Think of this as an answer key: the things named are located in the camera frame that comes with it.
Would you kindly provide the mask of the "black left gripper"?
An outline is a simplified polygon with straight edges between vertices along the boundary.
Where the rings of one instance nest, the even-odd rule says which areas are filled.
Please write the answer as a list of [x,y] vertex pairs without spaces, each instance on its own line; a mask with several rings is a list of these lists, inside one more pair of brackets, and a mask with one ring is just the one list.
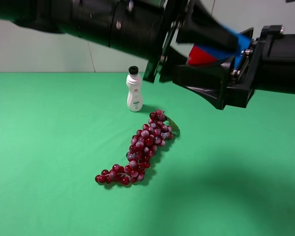
[[[171,46],[176,30],[176,42],[193,45],[188,56]],[[238,38],[219,24],[199,0],[169,0],[166,2],[157,41],[148,60],[143,80],[154,83],[164,67],[198,66],[214,63],[233,56]]]

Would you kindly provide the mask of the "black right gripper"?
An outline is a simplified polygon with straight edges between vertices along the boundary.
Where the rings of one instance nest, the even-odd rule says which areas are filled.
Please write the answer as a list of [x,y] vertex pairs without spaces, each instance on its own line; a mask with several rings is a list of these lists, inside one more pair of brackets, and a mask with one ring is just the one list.
[[242,52],[237,69],[233,71],[234,61],[216,61],[199,66],[180,65],[173,70],[173,83],[198,94],[218,110],[226,106],[246,108],[255,92],[255,75],[262,61],[266,40],[281,37],[284,30],[283,25],[264,26],[260,36],[255,39],[252,39],[253,27],[239,32],[238,37],[252,40]]

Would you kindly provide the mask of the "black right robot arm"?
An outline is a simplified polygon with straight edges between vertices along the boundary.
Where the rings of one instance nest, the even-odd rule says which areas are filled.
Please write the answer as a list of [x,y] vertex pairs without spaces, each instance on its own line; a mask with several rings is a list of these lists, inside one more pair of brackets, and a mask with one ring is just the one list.
[[246,108],[256,90],[295,94],[295,34],[284,34],[282,25],[264,26],[260,36],[237,55],[211,55],[201,47],[193,51],[213,61],[179,65],[172,81],[218,110]]

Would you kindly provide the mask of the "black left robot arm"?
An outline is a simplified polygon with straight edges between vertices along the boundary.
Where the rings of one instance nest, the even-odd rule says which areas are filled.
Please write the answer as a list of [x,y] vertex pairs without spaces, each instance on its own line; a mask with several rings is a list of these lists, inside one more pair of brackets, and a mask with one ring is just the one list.
[[198,0],[0,0],[0,19],[38,31],[70,34],[148,61],[153,82],[174,34],[194,43],[235,52],[237,36]]

